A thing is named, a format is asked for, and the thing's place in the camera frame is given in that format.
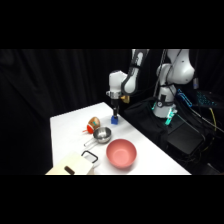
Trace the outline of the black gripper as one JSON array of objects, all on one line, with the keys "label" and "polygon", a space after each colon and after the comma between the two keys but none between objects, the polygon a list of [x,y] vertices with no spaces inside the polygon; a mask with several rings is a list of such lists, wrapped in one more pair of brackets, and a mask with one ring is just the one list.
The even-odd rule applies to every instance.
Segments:
[{"label": "black gripper", "polygon": [[112,108],[113,111],[113,117],[118,117],[118,113],[119,113],[119,102],[120,102],[120,97],[119,96],[114,96],[111,95],[111,104],[114,106]]}]

